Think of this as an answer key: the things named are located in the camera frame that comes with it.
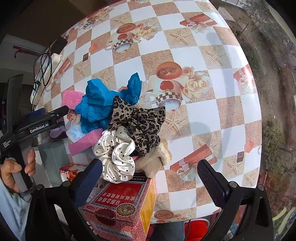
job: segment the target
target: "pink sponge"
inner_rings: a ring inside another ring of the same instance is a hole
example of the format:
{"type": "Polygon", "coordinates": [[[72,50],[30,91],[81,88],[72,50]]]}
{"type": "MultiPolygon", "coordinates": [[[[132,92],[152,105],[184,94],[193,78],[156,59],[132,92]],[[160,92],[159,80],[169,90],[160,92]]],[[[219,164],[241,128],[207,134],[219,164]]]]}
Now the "pink sponge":
{"type": "Polygon", "coordinates": [[[93,146],[98,139],[102,136],[103,129],[95,129],[90,133],[86,134],[80,140],[76,141],[73,144],[69,145],[69,150],[72,156],[86,150],[87,148],[93,146]]]}
{"type": "Polygon", "coordinates": [[[78,92],[78,91],[71,91],[71,90],[65,90],[62,96],[62,104],[69,107],[69,109],[74,110],[75,107],[81,102],[82,96],[84,96],[84,93],[78,92]]]}

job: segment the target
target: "scrunchie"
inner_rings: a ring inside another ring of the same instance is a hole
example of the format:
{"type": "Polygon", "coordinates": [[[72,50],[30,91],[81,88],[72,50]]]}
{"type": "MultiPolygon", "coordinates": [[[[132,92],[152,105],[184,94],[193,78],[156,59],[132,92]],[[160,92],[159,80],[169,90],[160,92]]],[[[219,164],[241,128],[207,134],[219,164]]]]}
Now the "scrunchie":
{"type": "Polygon", "coordinates": [[[113,100],[113,112],[108,130],[128,126],[136,151],[145,156],[153,146],[160,144],[158,132],[165,120],[165,107],[143,109],[131,106],[119,96],[113,100]]]}
{"type": "Polygon", "coordinates": [[[102,137],[92,147],[95,156],[102,161],[102,178],[112,183],[121,183],[133,178],[135,162],[130,154],[135,143],[127,129],[105,130],[102,137]]]}

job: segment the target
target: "human hand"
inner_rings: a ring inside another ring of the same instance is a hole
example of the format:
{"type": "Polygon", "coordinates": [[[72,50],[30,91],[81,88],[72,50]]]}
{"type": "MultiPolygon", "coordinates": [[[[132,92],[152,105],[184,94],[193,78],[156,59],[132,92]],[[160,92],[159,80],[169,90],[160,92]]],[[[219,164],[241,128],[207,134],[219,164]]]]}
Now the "human hand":
{"type": "MultiPolygon", "coordinates": [[[[30,150],[27,161],[28,165],[25,167],[25,173],[27,173],[30,177],[33,176],[36,172],[35,169],[35,151],[33,149],[30,150]]],[[[12,173],[19,172],[22,169],[21,165],[16,163],[12,159],[5,159],[3,165],[0,166],[0,176],[4,183],[4,185],[9,189],[11,193],[19,193],[19,189],[13,179],[12,173]]]]}

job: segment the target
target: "checkered tablecloth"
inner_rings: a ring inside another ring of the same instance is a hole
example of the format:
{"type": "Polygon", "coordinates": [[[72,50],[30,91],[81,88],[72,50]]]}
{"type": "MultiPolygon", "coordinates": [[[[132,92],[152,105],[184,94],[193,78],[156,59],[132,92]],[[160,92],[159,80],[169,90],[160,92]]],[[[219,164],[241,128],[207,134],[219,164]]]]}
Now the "checkered tablecloth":
{"type": "MultiPolygon", "coordinates": [[[[166,105],[160,137],[168,140],[173,159],[157,173],[152,222],[219,211],[196,174],[200,158],[228,181],[256,186],[261,111],[254,78],[237,39],[208,0],[122,0],[63,36],[66,68],[54,72],[38,108],[60,107],[65,90],[85,92],[93,78],[119,90],[136,72],[143,82],[137,105],[166,105]],[[161,210],[170,211],[163,211],[168,219],[158,219],[161,210]]],[[[72,157],[70,141],[64,142],[71,162],[91,162],[90,150],[72,157]]]]}

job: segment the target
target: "power strip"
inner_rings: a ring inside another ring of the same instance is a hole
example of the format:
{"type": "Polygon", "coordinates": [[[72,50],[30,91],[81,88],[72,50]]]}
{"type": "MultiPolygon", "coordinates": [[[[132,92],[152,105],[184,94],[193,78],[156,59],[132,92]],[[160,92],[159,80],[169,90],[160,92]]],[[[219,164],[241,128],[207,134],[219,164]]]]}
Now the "power strip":
{"type": "MultiPolygon", "coordinates": [[[[48,56],[43,57],[43,79],[44,82],[46,83],[49,78],[50,78],[50,60],[48,58],[48,56]]],[[[58,55],[56,53],[53,53],[52,56],[52,74],[55,71],[55,69],[57,68],[57,66],[59,65],[60,61],[61,61],[61,55],[58,55]]],[[[37,76],[35,76],[35,83],[34,83],[34,87],[33,87],[33,91],[30,97],[31,100],[31,104],[33,105],[37,105],[40,99],[40,96],[44,90],[44,84],[43,84],[43,79],[42,79],[42,72],[40,71],[40,62],[41,62],[41,57],[39,57],[39,59],[36,61],[36,65],[34,66],[35,68],[35,73],[37,73],[37,76]]]]}

